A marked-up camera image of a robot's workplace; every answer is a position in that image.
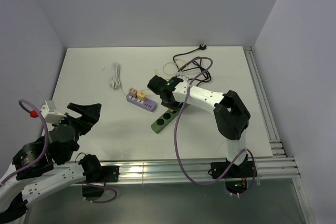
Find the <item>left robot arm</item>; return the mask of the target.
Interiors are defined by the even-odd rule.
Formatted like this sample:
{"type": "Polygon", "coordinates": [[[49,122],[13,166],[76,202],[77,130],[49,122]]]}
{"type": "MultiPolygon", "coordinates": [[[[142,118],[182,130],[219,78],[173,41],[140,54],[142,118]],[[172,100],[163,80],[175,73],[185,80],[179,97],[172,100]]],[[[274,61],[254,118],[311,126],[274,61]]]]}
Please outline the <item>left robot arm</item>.
{"type": "Polygon", "coordinates": [[[1,178],[1,223],[21,218],[33,202],[76,183],[93,183],[102,176],[102,166],[95,155],[87,154],[78,163],[59,174],[37,181],[38,177],[70,161],[79,149],[79,138],[99,121],[102,105],[69,103],[67,108],[80,114],[75,118],[60,113],[52,100],[40,109],[20,99],[19,105],[31,118],[40,118],[45,134],[24,145],[13,157],[1,178]]]}

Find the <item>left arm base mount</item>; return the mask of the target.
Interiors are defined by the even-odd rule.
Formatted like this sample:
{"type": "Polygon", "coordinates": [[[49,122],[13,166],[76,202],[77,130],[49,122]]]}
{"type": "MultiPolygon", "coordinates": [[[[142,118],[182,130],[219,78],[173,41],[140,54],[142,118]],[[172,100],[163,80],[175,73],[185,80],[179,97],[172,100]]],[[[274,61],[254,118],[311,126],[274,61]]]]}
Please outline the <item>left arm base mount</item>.
{"type": "Polygon", "coordinates": [[[105,204],[116,199],[117,191],[108,186],[108,183],[116,183],[119,178],[119,169],[117,165],[102,166],[102,168],[94,173],[87,180],[82,182],[83,199],[95,204],[105,204]],[[106,190],[114,192],[114,196],[107,200],[99,200],[106,190]]]}

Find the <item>pink plug adapter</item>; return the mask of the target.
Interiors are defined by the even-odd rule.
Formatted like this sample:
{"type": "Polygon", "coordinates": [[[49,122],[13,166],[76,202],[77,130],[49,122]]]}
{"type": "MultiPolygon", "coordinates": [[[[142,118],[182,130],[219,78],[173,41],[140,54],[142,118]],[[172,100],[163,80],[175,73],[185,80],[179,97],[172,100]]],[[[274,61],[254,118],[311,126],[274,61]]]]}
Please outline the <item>pink plug adapter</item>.
{"type": "Polygon", "coordinates": [[[131,97],[137,97],[137,93],[138,93],[138,91],[135,89],[135,88],[130,88],[129,89],[129,95],[131,96],[131,97]]]}

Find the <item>purple power strip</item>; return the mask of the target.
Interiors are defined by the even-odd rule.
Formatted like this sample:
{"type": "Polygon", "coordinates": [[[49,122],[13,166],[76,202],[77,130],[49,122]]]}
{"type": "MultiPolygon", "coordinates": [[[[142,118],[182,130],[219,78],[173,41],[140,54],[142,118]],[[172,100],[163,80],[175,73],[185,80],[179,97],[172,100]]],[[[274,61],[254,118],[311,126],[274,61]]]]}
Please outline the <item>purple power strip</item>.
{"type": "Polygon", "coordinates": [[[149,112],[154,112],[156,109],[157,103],[149,98],[146,98],[146,100],[140,101],[137,99],[137,97],[131,97],[129,94],[126,96],[126,100],[142,109],[145,109],[149,112]]]}

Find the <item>green power strip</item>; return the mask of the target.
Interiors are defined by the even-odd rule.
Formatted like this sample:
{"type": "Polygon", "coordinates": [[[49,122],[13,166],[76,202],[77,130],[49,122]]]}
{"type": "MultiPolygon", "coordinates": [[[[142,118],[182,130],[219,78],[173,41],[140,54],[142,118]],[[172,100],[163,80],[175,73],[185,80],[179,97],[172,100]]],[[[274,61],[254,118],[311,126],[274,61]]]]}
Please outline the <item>green power strip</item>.
{"type": "Polygon", "coordinates": [[[159,134],[178,116],[181,108],[174,110],[172,113],[169,110],[165,111],[157,120],[151,124],[151,130],[154,133],[159,134]]]}

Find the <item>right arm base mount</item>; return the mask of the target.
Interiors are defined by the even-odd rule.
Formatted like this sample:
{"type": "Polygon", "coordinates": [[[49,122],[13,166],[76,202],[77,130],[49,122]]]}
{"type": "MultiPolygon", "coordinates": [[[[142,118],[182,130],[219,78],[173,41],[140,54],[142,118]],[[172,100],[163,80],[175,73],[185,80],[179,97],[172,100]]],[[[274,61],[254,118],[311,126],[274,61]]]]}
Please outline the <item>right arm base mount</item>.
{"type": "MultiPolygon", "coordinates": [[[[230,162],[212,162],[211,168],[208,170],[208,174],[212,179],[217,179],[229,166],[230,162]]],[[[240,195],[247,191],[248,181],[247,179],[252,179],[252,182],[257,177],[257,171],[254,167],[253,161],[248,161],[245,159],[243,163],[239,166],[233,165],[228,172],[223,177],[225,181],[225,188],[229,193],[240,195]]]]}

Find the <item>orange charger plug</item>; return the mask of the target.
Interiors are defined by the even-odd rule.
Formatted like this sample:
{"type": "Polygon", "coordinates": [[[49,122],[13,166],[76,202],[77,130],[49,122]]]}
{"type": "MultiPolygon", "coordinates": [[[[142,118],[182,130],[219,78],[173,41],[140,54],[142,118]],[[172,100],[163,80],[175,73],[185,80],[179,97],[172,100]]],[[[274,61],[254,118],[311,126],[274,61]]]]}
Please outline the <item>orange charger plug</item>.
{"type": "Polygon", "coordinates": [[[146,93],[144,91],[138,91],[137,99],[144,102],[146,100],[146,93]]]}

